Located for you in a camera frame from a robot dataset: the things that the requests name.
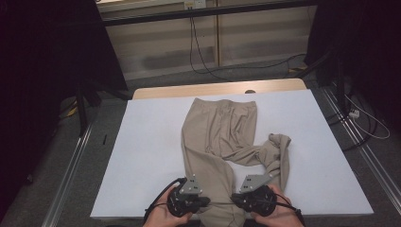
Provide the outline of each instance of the khaki pants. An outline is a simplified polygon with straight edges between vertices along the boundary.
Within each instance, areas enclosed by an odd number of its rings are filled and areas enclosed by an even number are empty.
[[[235,177],[225,161],[244,166],[264,165],[278,174],[273,183],[285,188],[288,178],[289,137],[270,134],[263,146],[254,146],[257,109],[255,102],[204,101],[196,98],[183,123],[183,159],[186,176],[196,175],[209,197],[198,215],[204,226],[242,226],[244,211],[232,204]]]

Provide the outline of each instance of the black curtain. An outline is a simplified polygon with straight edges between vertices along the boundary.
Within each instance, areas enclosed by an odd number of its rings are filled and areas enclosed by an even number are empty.
[[[105,27],[61,26],[100,21],[94,0],[0,0],[0,220],[77,84],[92,79],[127,89]]]
[[[335,58],[317,70],[320,85],[337,75],[336,58],[344,63],[345,76],[354,81],[368,101],[399,131],[401,119],[401,14],[389,1],[338,1],[318,5],[308,41],[305,63],[327,51]]]

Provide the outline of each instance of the metal frame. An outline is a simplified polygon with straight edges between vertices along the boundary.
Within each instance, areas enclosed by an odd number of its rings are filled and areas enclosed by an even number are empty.
[[[240,12],[272,10],[272,9],[309,7],[309,6],[316,6],[321,3],[329,3],[334,1],[335,0],[282,0],[268,3],[240,5],[240,6],[180,10],[180,11],[163,12],[163,13],[155,13],[148,15],[109,18],[109,19],[104,19],[102,22],[68,24],[68,25],[60,25],[60,27],[123,26],[130,24],[176,20],[176,19],[191,18],[191,17],[214,16],[214,15],[232,14]]]
[[[342,113],[340,112],[340,108],[336,105],[337,99],[336,96],[331,92],[323,91],[324,97],[329,103],[330,107],[334,112],[339,113],[339,119],[343,118]],[[357,144],[360,140],[363,139],[362,134],[359,132],[357,127],[354,125],[354,122],[347,118],[341,121],[342,126],[345,131],[350,136],[351,140],[354,144]],[[377,181],[380,183],[383,190],[386,192],[390,201],[392,202],[395,209],[401,215],[401,189],[398,184],[395,182],[393,177],[387,172],[385,167],[379,162],[375,153],[369,147],[369,145],[363,145],[359,148],[360,155],[365,160],[366,164],[374,173]]]

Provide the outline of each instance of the white table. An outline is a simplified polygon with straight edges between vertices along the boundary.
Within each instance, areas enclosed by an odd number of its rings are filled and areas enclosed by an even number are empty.
[[[296,91],[285,88],[284,92],[246,95],[243,90],[251,88],[239,89],[238,86],[235,86],[237,90],[227,92],[234,95],[200,96],[194,87],[187,92],[205,100],[254,100],[258,108],[256,145],[263,144],[269,133],[286,134],[292,139],[288,147],[290,172],[285,194],[304,215],[373,213],[314,96],[305,90],[305,85],[295,88]],[[158,93],[158,89],[155,92],[153,88],[150,89],[151,98],[146,95],[149,89],[145,89],[144,93],[138,93],[141,99],[129,101],[92,218],[140,218],[166,185],[184,176],[181,128],[195,97],[183,96],[182,93],[174,95],[182,88],[159,88],[167,95]],[[283,91],[277,86],[271,89]],[[264,172],[262,166],[231,166],[235,171],[237,189],[245,175]]]

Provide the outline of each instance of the black cable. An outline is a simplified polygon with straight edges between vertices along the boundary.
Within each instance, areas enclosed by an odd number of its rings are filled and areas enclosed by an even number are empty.
[[[209,68],[206,67],[206,64],[204,63],[204,60],[203,60],[203,56],[202,56],[202,54],[201,54],[200,44],[199,44],[199,42],[198,42],[197,29],[195,28],[194,18],[191,17],[191,18],[189,18],[189,20],[191,21],[191,51],[190,51],[190,55],[189,55],[189,57],[190,57],[189,60],[190,60],[191,67],[192,67],[192,69],[194,70],[194,72],[199,73],[197,70],[195,70],[195,68],[194,68],[194,66],[193,66],[193,64],[192,64],[192,43],[193,43],[193,35],[192,35],[192,34],[195,35],[195,40],[196,40],[196,42],[197,42],[197,47],[198,47],[198,52],[199,52],[199,54],[200,54],[200,59],[201,59],[201,62],[202,62],[202,64],[203,64],[203,67],[207,70],[207,73],[210,74],[210,75],[212,75],[213,77],[215,77],[215,78],[217,78],[217,79],[223,79],[223,80],[226,80],[226,81],[228,81],[228,82],[233,82],[233,81],[230,80],[230,79],[225,79],[225,78],[221,78],[221,77],[218,77],[218,76],[214,75],[214,74],[209,70]]]
[[[159,194],[159,196],[156,197],[156,199],[154,199],[153,203],[149,206],[148,209],[145,210],[145,215],[144,215],[144,224],[147,222],[148,217],[151,213],[151,211],[154,209],[154,207],[156,207],[156,202],[163,196],[163,194],[165,194],[165,192],[168,190],[168,188],[170,188],[170,186],[172,186],[175,183],[182,183],[185,181],[185,178],[178,178],[176,180],[174,180],[172,183],[170,183],[165,189],[163,189],[163,191]]]
[[[278,201],[261,201],[261,200],[256,200],[256,201],[262,202],[262,203],[266,203],[266,204],[276,204],[276,205],[279,205],[279,206],[284,206],[284,207],[286,207],[288,209],[291,209],[293,211],[297,211],[298,210],[297,208],[295,208],[295,207],[293,207],[291,205],[284,204],[284,203],[281,203],[281,202],[278,202]]]
[[[274,195],[276,195],[276,196],[280,197],[281,199],[283,199],[288,205],[291,205],[291,203],[285,197],[283,197],[283,196],[281,196],[279,194],[276,194],[276,193],[274,193]]]
[[[274,67],[274,66],[277,66],[277,65],[280,65],[280,64],[289,62],[289,61],[291,61],[291,60],[293,60],[293,59],[295,59],[295,58],[297,58],[297,57],[305,56],[305,55],[306,55],[306,54],[294,55],[294,56],[291,56],[291,57],[289,57],[288,59],[286,59],[286,60],[284,60],[284,61],[280,61],[280,62],[278,62],[278,63],[271,64],[271,65],[265,65],[265,66],[236,66],[236,67],[224,67],[224,68],[217,68],[217,69],[212,69],[212,70],[210,70],[209,68],[206,67],[206,65],[205,65],[205,63],[204,63],[204,60],[203,60],[203,57],[202,57],[202,54],[201,54],[201,50],[200,50],[199,42],[198,42],[197,30],[196,30],[196,27],[195,27],[195,21],[194,21],[194,19],[193,19],[192,17],[190,18],[190,21],[191,21],[191,49],[190,49],[189,61],[190,61],[190,63],[191,63],[192,70],[193,70],[195,73],[198,73],[198,74],[211,74],[212,76],[214,76],[214,77],[216,77],[216,78],[218,78],[218,79],[224,79],[224,78],[218,77],[218,76],[216,76],[216,75],[213,75],[212,73],[217,72],[217,71],[221,71],[221,70],[231,70],[231,69],[263,69],[263,68],[271,68],[271,67]],[[198,52],[199,52],[199,54],[200,54],[200,59],[201,59],[201,61],[202,61],[202,64],[203,64],[204,68],[207,70],[207,72],[198,71],[198,70],[196,70],[196,69],[194,68],[194,66],[193,66],[193,63],[192,63],[192,50],[193,50],[193,48],[192,48],[192,43],[193,43],[193,34],[195,34],[195,40],[196,40],[196,43],[197,43]]]
[[[167,202],[159,203],[159,204],[153,205],[153,208],[156,207],[156,206],[167,205],[167,204],[170,204],[170,203],[167,203]]]

